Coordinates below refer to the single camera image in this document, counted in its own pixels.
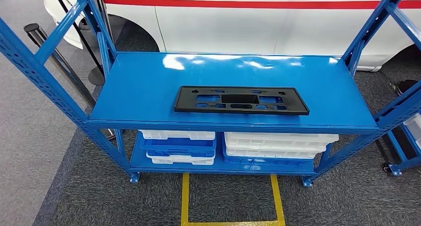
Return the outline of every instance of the red stripe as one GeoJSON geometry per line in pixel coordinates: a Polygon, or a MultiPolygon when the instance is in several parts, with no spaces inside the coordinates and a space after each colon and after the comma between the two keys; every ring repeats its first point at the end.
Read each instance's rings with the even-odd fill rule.
{"type": "MultiPolygon", "coordinates": [[[[110,4],[270,9],[375,9],[379,1],[211,1],[211,0],[105,0],[110,4]]],[[[403,0],[402,9],[421,8],[421,0],[403,0]]]]}

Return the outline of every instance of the stacked trays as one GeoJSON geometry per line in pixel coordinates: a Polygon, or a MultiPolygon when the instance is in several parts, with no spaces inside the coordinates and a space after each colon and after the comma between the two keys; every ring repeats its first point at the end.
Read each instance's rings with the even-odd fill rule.
{"type": "Polygon", "coordinates": [[[312,162],[337,134],[224,133],[224,162],[300,166],[312,162]]]}
{"type": "Polygon", "coordinates": [[[157,164],[191,163],[212,165],[215,158],[215,132],[140,130],[141,148],[157,164]]]}
{"type": "Polygon", "coordinates": [[[407,126],[418,147],[421,149],[421,114],[417,113],[412,116],[404,122],[404,125],[407,126]]]}

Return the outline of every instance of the shelf top surface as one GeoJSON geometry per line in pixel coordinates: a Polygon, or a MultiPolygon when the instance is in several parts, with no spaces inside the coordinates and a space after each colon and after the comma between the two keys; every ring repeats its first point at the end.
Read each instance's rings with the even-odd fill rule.
{"type": "Polygon", "coordinates": [[[120,52],[88,124],[127,129],[369,133],[377,129],[338,57],[120,52]],[[175,112],[180,86],[294,87],[308,116],[175,112]]]}

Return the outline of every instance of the blue metal shelf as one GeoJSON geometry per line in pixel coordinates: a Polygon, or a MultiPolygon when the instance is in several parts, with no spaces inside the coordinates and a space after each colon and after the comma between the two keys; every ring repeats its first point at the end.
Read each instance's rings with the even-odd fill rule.
{"type": "Polygon", "coordinates": [[[130,160],[130,170],[139,172],[191,172],[191,173],[215,173],[215,174],[271,174],[279,175],[314,175],[312,159],[310,164],[303,164],[300,167],[283,165],[243,165],[230,164],[223,161],[221,134],[216,137],[216,151],[213,165],[192,165],[190,163],[154,164],[146,157],[146,150],[142,149],[140,143],[142,134],[138,134],[130,160]]]}
{"type": "MultiPolygon", "coordinates": [[[[77,0],[35,55],[0,19],[0,52],[125,172],[130,182],[138,182],[139,172],[143,171],[276,173],[301,175],[304,186],[312,186],[313,180],[421,110],[421,81],[371,116],[352,79],[363,48],[389,16],[421,48],[421,32],[398,9],[400,1],[382,0],[341,57],[117,52],[93,0],[77,0]],[[44,66],[82,10],[98,39],[106,77],[90,116],[84,113],[44,66]],[[174,112],[176,93],[182,85],[294,87],[307,104],[310,114],[285,116],[174,112]],[[116,130],[117,148],[99,131],[101,128],[116,130]],[[122,129],[359,136],[333,155],[330,155],[332,144],[329,144],[315,168],[309,163],[299,168],[224,163],[220,144],[216,146],[213,165],[166,165],[152,164],[146,157],[146,150],[139,146],[140,134],[128,161],[122,129]]],[[[413,158],[400,164],[400,167],[420,163],[421,157],[413,158]]]]}
{"type": "Polygon", "coordinates": [[[118,53],[86,124],[98,128],[226,132],[378,131],[342,59],[323,56],[118,53]],[[182,85],[295,87],[310,114],[174,112],[182,85]]]}

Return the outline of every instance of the white plastic tray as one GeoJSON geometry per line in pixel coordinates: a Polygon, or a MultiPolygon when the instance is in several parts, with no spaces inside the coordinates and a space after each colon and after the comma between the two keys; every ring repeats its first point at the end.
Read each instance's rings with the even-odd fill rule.
{"type": "Polygon", "coordinates": [[[193,165],[213,165],[213,157],[192,157],[189,155],[170,155],[170,156],[149,156],[147,157],[152,159],[152,163],[155,164],[173,164],[177,163],[191,163],[193,165]]]}
{"type": "Polygon", "coordinates": [[[230,156],[311,159],[337,140],[337,134],[225,133],[230,156]]]}
{"type": "Polygon", "coordinates": [[[418,147],[421,149],[421,115],[417,113],[405,121],[404,125],[407,126],[418,147]]]}
{"type": "Polygon", "coordinates": [[[215,132],[139,130],[145,139],[167,140],[168,138],[190,138],[190,140],[213,140],[215,132]]]}

